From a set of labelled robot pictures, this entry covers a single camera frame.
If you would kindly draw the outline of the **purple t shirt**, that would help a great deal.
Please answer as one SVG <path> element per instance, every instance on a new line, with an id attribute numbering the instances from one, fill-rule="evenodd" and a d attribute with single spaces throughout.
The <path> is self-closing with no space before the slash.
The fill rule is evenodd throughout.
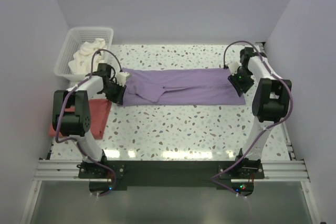
<path id="1" fill-rule="evenodd" d="M 228 81 L 229 70 L 134 70 L 123 96 L 123 106 L 136 105 L 244 105 Z"/>

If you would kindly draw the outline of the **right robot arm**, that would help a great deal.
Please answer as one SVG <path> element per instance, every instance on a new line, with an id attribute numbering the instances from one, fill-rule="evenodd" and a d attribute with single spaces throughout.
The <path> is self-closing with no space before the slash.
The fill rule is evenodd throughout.
<path id="1" fill-rule="evenodd" d="M 254 82 L 258 83 L 251 105 L 253 125 L 234 165 L 235 175 L 246 178 L 259 167 L 271 130 L 284 122 L 292 111 L 292 83 L 277 75 L 266 55 L 253 47 L 242 49 L 240 63 L 230 63 L 228 69 L 228 81 L 240 97 L 247 93 Z"/>

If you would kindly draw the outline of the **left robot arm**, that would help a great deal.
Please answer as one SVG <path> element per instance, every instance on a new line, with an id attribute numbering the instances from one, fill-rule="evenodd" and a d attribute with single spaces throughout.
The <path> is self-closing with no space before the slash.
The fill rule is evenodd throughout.
<path id="1" fill-rule="evenodd" d="M 96 94 L 104 94 L 108 101 L 123 104 L 126 82 L 130 74 L 119 71 L 112 73 L 107 63 L 98 64 L 98 69 L 85 75 L 78 84 L 67 90 L 57 90 L 53 98 L 52 126 L 55 142 L 72 141 L 82 155 L 82 160 L 92 163 L 90 171 L 97 178 L 108 174 L 109 165 L 103 162 L 104 151 L 96 143 L 90 127 L 89 100 Z"/>

